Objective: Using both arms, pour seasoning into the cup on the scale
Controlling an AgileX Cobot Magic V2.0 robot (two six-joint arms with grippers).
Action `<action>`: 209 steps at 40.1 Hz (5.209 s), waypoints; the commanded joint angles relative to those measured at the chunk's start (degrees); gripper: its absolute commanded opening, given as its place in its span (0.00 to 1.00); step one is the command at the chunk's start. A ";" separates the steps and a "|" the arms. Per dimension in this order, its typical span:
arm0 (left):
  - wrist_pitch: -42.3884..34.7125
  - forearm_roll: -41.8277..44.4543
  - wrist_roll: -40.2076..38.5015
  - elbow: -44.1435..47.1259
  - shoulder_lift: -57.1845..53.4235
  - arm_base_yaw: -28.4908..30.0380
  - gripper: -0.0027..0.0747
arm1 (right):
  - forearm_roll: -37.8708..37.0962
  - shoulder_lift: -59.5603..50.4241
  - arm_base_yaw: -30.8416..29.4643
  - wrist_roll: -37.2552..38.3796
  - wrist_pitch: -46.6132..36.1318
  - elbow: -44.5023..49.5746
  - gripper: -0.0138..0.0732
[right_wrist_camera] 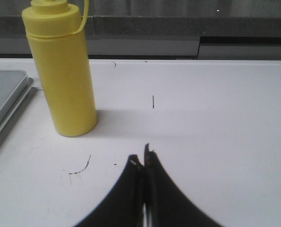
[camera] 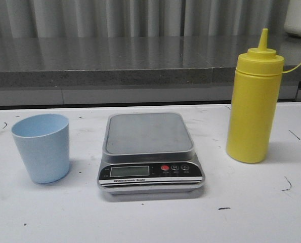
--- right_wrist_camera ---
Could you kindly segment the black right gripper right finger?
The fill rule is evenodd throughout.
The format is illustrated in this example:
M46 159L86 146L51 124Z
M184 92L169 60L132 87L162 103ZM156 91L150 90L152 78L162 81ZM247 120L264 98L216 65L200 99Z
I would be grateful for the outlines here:
M172 181L157 154L144 150L145 210L148 227L220 227L192 203Z

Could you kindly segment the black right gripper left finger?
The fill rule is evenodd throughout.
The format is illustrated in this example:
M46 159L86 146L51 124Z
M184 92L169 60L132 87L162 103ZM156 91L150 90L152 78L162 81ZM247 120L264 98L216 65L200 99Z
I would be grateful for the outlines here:
M144 167L137 155L128 160L106 197L77 227L142 227L144 219Z

